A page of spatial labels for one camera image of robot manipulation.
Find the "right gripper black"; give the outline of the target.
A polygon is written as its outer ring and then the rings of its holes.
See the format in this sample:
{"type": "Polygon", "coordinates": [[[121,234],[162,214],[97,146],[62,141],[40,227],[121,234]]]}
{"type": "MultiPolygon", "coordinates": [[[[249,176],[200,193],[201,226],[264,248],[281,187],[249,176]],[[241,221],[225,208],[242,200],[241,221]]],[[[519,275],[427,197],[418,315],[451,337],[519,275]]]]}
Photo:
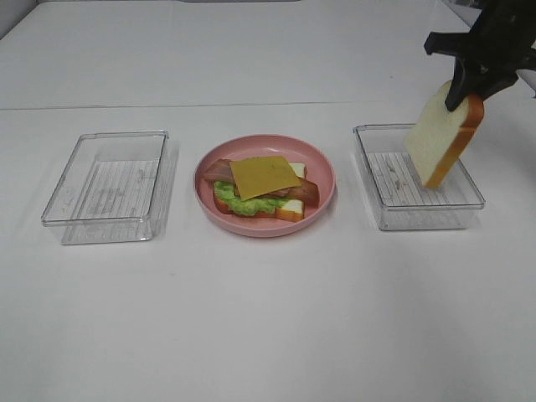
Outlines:
{"type": "Polygon", "coordinates": [[[483,100],[507,89],[520,70],[535,70],[535,2],[491,1],[465,33],[429,33],[427,54],[455,58],[446,96],[454,111],[469,95],[483,100]]]}

